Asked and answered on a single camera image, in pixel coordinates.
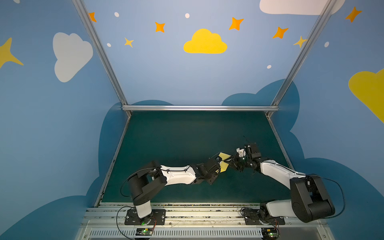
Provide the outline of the yellow square paper sheet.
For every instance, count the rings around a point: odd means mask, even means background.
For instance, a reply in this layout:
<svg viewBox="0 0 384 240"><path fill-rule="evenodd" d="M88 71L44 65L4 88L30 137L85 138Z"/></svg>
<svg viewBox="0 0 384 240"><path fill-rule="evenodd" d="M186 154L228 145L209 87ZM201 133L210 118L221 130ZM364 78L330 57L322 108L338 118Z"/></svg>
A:
<svg viewBox="0 0 384 240"><path fill-rule="evenodd" d="M226 160L230 161L232 159L232 156L220 152L218 157L221 159L220 162L219 162L220 169L218 170L218 173L225 172L227 170L228 166L229 166L229 163L227 163Z"/></svg>

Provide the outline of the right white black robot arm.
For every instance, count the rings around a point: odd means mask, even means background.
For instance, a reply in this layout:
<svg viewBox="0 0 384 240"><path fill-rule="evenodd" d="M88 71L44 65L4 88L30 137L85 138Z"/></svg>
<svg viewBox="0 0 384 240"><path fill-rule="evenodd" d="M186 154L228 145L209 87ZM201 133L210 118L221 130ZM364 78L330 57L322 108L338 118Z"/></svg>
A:
<svg viewBox="0 0 384 240"><path fill-rule="evenodd" d="M259 219L271 223L280 217L297 218L303 223L331 218L336 210L321 177L306 175L267 158L231 157L223 161L243 171L251 168L290 190L291 198L262 203Z"/></svg>

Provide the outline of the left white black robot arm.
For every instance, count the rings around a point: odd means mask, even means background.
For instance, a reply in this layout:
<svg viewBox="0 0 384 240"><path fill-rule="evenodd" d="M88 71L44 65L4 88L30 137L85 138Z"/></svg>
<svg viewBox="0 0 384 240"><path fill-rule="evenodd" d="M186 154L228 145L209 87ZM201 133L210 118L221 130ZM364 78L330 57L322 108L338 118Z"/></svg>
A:
<svg viewBox="0 0 384 240"><path fill-rule="evenodd" d="M198 185L202 182L211 185L223 169L221 162L221 157L216 157L201 164L167 167L152 161L133 173L126 182L139 220L146 221L152 217L151 200L166 186Z"/></svg>

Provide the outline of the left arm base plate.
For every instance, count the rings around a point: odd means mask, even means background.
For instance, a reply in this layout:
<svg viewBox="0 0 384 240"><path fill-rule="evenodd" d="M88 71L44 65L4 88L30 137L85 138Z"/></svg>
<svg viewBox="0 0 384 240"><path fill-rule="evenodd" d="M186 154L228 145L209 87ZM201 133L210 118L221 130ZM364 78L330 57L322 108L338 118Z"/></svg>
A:
<svg viewBox="0 0 384 240"><path fill-rule="evenodd" d="M145 226L145 225L164 225L166 217L166 210L152 210L152 213L144 218L139 218L136 209L127 211L125 222L126 226Z"/></svg>

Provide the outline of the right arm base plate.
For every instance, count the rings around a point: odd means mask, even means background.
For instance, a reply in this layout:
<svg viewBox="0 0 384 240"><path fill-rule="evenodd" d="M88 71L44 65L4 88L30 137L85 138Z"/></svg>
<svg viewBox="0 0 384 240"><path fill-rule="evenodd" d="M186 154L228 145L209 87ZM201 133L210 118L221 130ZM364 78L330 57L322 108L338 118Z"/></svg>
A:
<svg viewBox="0 0 384 240"><path fill-rule="evenodd" d="M263 209L241 208L240 214L244 218L246 225L283 226L286 224L283 217L271 217Z"/></svg>

